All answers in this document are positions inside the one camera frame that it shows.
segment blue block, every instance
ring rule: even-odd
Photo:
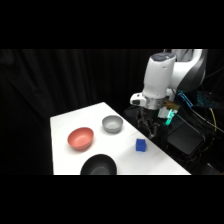
[[[136,151],[145,152],[146,151],[146,141],[145,139],[137,139],[136,141]]]

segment pink bowl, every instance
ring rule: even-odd
[[[94,132],[90,128],[79,128],[68,136],[69,145],[77,151],[85,151],[93,142]]]

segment black curtain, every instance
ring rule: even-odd
[[[162,50],[0,50],[0,172],[53,174],[50,117],[100,102],[122,115]],[[209,51],[208,72],[224,65],[223,53]],[[222,73],[206,89],[224,95]]]

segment table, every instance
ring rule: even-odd
[[[50,119],[55,175],[80,175],[83,164],[97,154],[113,158],[118,175],[189,175],[126,120],[119,134],[107,133],[102,120],[109,115],[118,114],[106,103],[100,103]],[[67,143],[69,134],[80,127],[94,131],[93,144],[85,152],[77,152]],[[136,139],[146,139],[146,152],[136,151]]]

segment silver bowl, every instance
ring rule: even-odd
[[[117,133],[123,126],[123,120],[118,116],[108,116],[103,119],[103,128],[109,133]]]

